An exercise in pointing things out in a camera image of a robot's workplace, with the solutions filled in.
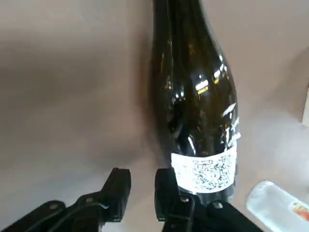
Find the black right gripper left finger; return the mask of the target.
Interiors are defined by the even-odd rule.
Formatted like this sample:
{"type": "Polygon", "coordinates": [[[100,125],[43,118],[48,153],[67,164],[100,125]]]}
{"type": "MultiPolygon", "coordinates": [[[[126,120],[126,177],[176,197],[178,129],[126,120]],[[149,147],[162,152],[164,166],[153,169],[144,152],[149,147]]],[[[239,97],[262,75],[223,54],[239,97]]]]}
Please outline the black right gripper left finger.
{"type": "Polygon", "coordinates": [[[113,168],[97,192],[80,196],[71,206],[47,201],[4,228],[5,232],[100,232],[121,222],[131,190],[129,169],[113,168]]]}

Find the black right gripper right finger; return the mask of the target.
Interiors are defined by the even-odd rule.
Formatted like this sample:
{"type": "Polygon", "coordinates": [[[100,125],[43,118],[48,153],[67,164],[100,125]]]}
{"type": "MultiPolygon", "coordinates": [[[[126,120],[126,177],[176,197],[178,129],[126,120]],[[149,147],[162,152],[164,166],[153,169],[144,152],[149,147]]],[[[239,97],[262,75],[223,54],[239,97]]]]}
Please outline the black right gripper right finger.
{"type": "Polygon", "coordinates": [[[164,232],[260,232],[251,220],[230,203],[215,200],[204,206],[198,196],[180,194],[172,168],[158,169],[154,206],[164,232]]]}

